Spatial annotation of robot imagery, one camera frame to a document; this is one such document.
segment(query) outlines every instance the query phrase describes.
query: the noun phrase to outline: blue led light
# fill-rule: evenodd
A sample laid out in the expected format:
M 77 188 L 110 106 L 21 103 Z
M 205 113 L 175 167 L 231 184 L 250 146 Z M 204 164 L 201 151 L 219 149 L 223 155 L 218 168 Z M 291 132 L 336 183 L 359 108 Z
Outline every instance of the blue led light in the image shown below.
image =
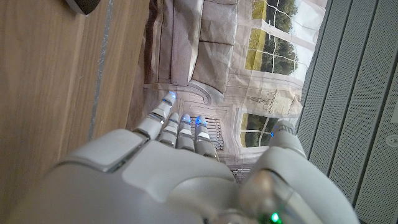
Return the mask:
M 195 124 L 198 125 L 201 122 L 201 119 L 199 117 L 197 117 Z
M 169 93 L 171 93 L 171 94 L 172 94 L 172 97 L 175 99 L 175 93 L 172 92 L 172 91 L 169 91 Z

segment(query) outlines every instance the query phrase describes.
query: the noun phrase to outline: trees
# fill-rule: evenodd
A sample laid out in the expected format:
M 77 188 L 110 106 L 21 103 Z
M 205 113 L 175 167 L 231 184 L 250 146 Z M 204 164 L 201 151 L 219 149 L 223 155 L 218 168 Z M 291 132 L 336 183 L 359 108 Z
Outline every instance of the trees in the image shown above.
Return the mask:
M 290 32 L 292 29 L 292 20 L 287 15 L 292 17 L 297 13 L 294 0 L 279 0 L 279 3 L 278 0 L 268 0 L 268 4 L 270 6 L 267 6 L 266 22 L 274 25 L 275 21 L 276 28 L 284 32 Z M 277 7 L 278 10 L 287 15 L 276 11 L 276 9 L 271 6 Z M 295 67 L 297 67 L 297 56 L 293 50 L 294 46 L 290 42 L 266 34 L 266 43 L 263 51 L 270 54 L 264 53 L 262 55 L 261 71 L 290 75 Z M 283 56 L 285 58 L 273 58 L 271 54 Z
M 258 130 L 261 131 L 262 138 L 260 132 L 245 132 L 244 135 L 241 135 L 241 138 L 244 138 L 243 147 L 258 147 L 258 146 L 268 146 L 269 141 L 271 140 L 271 131 L 275 126 L 276 122 L 278 122 L 278 118 L 267 118 L 265 116 L 259 116 L 255 114 L 245 114 L 245 128 L 246 130 Z

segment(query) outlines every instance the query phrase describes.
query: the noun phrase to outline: window frame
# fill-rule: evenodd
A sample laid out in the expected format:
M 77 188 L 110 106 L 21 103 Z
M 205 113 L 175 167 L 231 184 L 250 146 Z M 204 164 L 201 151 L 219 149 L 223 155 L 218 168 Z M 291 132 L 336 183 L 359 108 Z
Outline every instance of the window frame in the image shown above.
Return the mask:
M 266 122 L 264 123 L 264 125 L 263 125 L 261 131 L 260 131 L 260 130 L 247 130 L 247 129 L 242 129 L 242 128 L 239 130 L 239 138 L 241 137 L 241 133 L 260 133 L 258 146 L 243 147 L 243 145 L 242 145 L 242 148 L 247 149 L 247 148 L 254 148 L 254 147 L 268 147 L 268 146 L 262 146 L 262 145 L 261 145 L 261 139 L 262 139 L 262 136 L 263 136 L 264 134 L 269 134 L 269 135 L 271 135 L 270 132 L 267 132 L 267 131 L 266 131 L 266 128 L 267 128 L 267 124 L 268 124 L 269 118 L 274 118 L 274 117 L 263 116 L 263 115 L 257 115 L 257 114 L 253 114 L 253 115 L 262 116 L 262 117 L 265 117 L 265 118 L 267 118 L 267 119 L 266 119 Z

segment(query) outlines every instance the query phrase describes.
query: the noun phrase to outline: green led light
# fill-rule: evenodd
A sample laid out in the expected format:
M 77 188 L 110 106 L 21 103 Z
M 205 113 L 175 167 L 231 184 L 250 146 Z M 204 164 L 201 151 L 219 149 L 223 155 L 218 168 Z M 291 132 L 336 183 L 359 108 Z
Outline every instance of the green led light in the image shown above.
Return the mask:
M 271 220 L 275 223 L 279 220 L 279 216 L 277 213 L 271 215 Z
M 259 224 L 283 224 L 278 213 L 274 212 L 271 216 L 261 214 L 257 218 Z

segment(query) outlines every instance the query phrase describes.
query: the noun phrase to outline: window pane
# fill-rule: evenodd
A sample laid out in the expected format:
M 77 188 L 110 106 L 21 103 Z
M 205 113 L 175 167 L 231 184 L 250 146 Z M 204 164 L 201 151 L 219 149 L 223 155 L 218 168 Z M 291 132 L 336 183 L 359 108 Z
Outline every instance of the window pane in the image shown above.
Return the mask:
M 254 114 L 247 114 L 247 125 L 246 128 L 242 128 L 242 130 L 259 130 L 262 131 L 266 121 L 267 117 L 264 116 L 258 116 Z
M 263 134 L 261 138 L 261 146 L 268 146 L 270 140 L 271 140 L 270 134 Z
M 275 42 L 278 43 L 279 40 L 280 39 L 278 37 L 274 37 L 273 35 L 269 35 L 268 33 L 266 33 L 266 41 L 264 42 L 264 48 L 262 51 L 273 54 L 275 50 L 275 53 L 277 53 L 278 45 L 277 48 L 275 49 Z
M 278 73 L 281 75 L 291 75 L 294 73 L 294 69 L 297 68 L 297 62 L 289 60 L 283 57 L 275 56 L 275 60 L 272 59 L 273 56 L 269 54 L 262 55 L 262 65 L 260 71 Z
M 289 33 L 289 31 L 293 27 L 292 20 L 289 18 L 289 16 L 292 17 L 297 13 L 297 6 L 295 5 L 295 1 L 268 0 L 267 3 L 270 6 L 267 6 L 266 10 L 266 22 L 273 26 L 275 19 L 275 27 Z
M 278 120 L 279 120 L 279 118 L 269 118 L 265 131 L 271 132 L 272 128 L 274 128 L 274 126 L 275 126 L 276 122 L 278 122 Z
M 242 147 L 258 147 L 261 133 L 241 133 Z

